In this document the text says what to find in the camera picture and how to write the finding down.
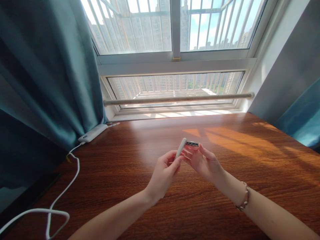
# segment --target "wood grain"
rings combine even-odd
[[[66,239],[85,222],[147,186],[159,156],[181,139],[201,142],[222,166],[320,234],[320,155],[249,113],[122,122],[75,151],[80,174],[56,203],[70,222]],[[69,184],[76,164],[64,162],[58,182],[34,207],[48,208]],[[62,223],[53,217],[52,230]],[[46,216],[29,214],[5,239],[44,239]],[[167,194],[121,239],[266,239],[214,186],[183,163]]]

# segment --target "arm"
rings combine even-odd
[[[204,179],[213,183],[236,206],[245,200],[245,186],[226,172],[216,156],[205,149],[185,147],[186,161]],[[320,239],[307,225],[260,193],[249,189],[249,201],[243,212],[271,239]]]
[[[163,198],[180,170],[182,156],[173,161],[177,151],[160,157],[148,186],[141,192],[100,213],[79,228],[69,239],[116,239],[146,210]]]

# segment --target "window sill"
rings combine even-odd
[[[108,119],[108,122],[154,119],[154,118],[168,118],[168,117],[189,117],[189,116],[203,116],[203,115],[217,115],[243,112],[237,109],[228,110],[199,110],[199,111],[184,111],[184,112],[161,112],[161,113],[138,113],[138,114],[122,114],[115,115]]]

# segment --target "curtain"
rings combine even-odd
[[[319,151],[320,78],[288,108],[275,126],[303,145]]]
[[[107,121],[80,0],[2,0],[0,49],[1,75],[54,143],[70,150]]]
[[[0,132],[0,189],[29,187],[43,174],[51,173],[67,154],[67,151],[2,110]]]

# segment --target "forearm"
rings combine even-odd
[[[91,219],[70,239],[116,239],[155,203],[143,190]]]
[[[235,205],[245,199],[245,186],[228,172],[214,181],[215,186]],[[249,190],[249,201],[243,212],[271,239],[320,239],[303,222],[260,193]]]

